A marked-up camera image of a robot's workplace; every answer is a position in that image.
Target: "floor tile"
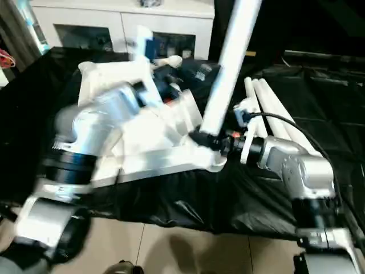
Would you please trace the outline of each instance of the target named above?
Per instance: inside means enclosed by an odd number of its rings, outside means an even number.
[[[294,255],[301,248],[294,241],[250,237],[250,250],[254,274],[293,274]]]
[[[14,238],[14,223],[4,220],[0,224],[0,251],[5,250]]]
[[[361,250],[356,248],[356,253],[359,257],[359,261],[360,261],[360,265],[362,267],[363,270],[365,270],[365,257],[364,255],[361,253]]]
[[[94,218],[83,252],[68,264],[55,267],[52,274],[102,274],[120,260],[136,263],[143,225]]]
[[[252,274],[248,238],[144,227],[137,264],[145,274]]]

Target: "black cable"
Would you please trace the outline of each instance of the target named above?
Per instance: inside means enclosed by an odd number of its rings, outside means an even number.
[[[251,118],[257,117],[257,116],[263,116],[263,117],[273,117],[273,118],[277,118],[281,121],[284,121],[288,124],[290,124],[291,126],[295,127],[297,130],[299,130],[301,133],[304,134],[305,137],[307,137],[307,139],[316,147],[316,149],[328,160],[328,162],[330,163],[330,165],[333,168],[333,164],[332,161],[329,157],[329,155],[327,154],[327,152],[322,148],[322,146],[314,139],[314,137],[308,132],[306,131],[304,128],[300,127],[299,125],[297,125],[295,122],[282,117],[280,115],[274,114],[274,113],[269,113],[269,112],[257,112],[257,113],[250,113],[249,114]],[[343,198],[341,195],[341,191],[340,191],[340,185],[339,182],[337,180],[337,176],[336,176],[336,172],[333,172],[333,182],[334,182],[334,186],[335,186],[335,191],[336,191],[336,195],[338,198],[338,206],[339,208],[343,208]],[[351,213],[353,214],[353,216],[355,217],[356,222],[358,223],[358,226],[360,227],[360,229],[362,230],[362,232],[365,234],[365,227],[362,224],[362,222],[360,221],[360,217],[358,216],[358,214],[356,213],[355,209],[353,208],[352,204],[350,204],[349,201],[345,200],[347,206],[349,207]],[[345,214],[344,215],[344,219],[348,224],[348,228],[351,231],[353,237],[355,238],[355,241],[357,243],[357,245],[359,246],[362,254],[365,256],[365,247],[362,243],[362,241],[360,240],[360,238],[357,236],[356,232],[353,231],[352,226],[350,224],[350,221],[346,218]]]

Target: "white tube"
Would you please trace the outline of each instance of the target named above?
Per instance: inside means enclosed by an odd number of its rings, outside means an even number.
[[[283,116],[284,118],[295,123],[293,117],[291,117],[291,115],[281,103],[279,98],[276,96],[274,91],[271,89],[267,81],[265,81],[265,79],[260,79],[259,82],[265,90],[265,97],[270,98],[272,105],[275,107],[274,113]],[[314,149],[314,147],[311,145],[311,143],[308,141],[307,137],[305,137],[303,133],[301,133],[299,130],[297,130],[295,127],[291,126],[288,123],[283,123],[283,125],[285,126],[287,133],[293,141],[297,142],[302,147],[307,149],[309,153],[313,155],[320,155],[320,153]]]
[[[247,98],[252,98],[254,108],[257,112],[261,112],[260,106],[257,101],[255,90],[253,89],[252,80],[250,77],[245,78],[245,90],[246,90],[246,96]],[[265,128],[265,124],[263,122],[263,118],[261,116],[257,117],[257,125],[256,125],[256,132],[257,136],[266,138],[267,137],[267,131]]]
[[[262,0],[236,0],[200,131],[217,136],[236,85]]]
[[[260,82],[257,79],[253,79],[252,84],[257,94],[258,100],[260,101],[260,104],[263,108],[263,111],[275,113],[275,105],[271,103],[269,97],[266,97],[265,90],[261,86]],[[291,140],[289,134],[286,132],[283,123],[280,120],[272,117],[267,117],[267,121],[269,122],[270,128],[275,137]]]

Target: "table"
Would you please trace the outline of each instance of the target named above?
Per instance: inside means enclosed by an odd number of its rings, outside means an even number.
[[[21,204],[31,193],[35,175],[42,172],[42,155],[52,144],[55,114],[78,100],[78,63],[124,60],[125,54],[53,48],[1,91],[0,203]],[[244,76],[238,80],[232,105],[244,97]],[[343,195],[365,221],[365,78],[283,66],[250,76],[264,77],[297,123],[324,147]],[[203,111],[209,90],[192,93]],[[225,126],[237,129],[231,107]],[[95,216],[123,221],[295,238],[295,220],[282,182],[271,172],[241,165],[235,155],[217,174],[195,170],[98,188],[83,202]]]

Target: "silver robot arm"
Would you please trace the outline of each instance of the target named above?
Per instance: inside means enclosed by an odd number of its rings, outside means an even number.
[[[125,83],[58,114],[45,176],[19,213],[13,242],[0,253],[1,274],[48,273],[81,251],[91,217],[78,200],[92,191],[91,176],[110,133],[139,112],[135,92]]]
[[[337,214],[334,174],[329,161],[295,142],[268,136],[258,165],[275,172],[288,190],[297,220],[297,273],[364,273],[349,230]]]

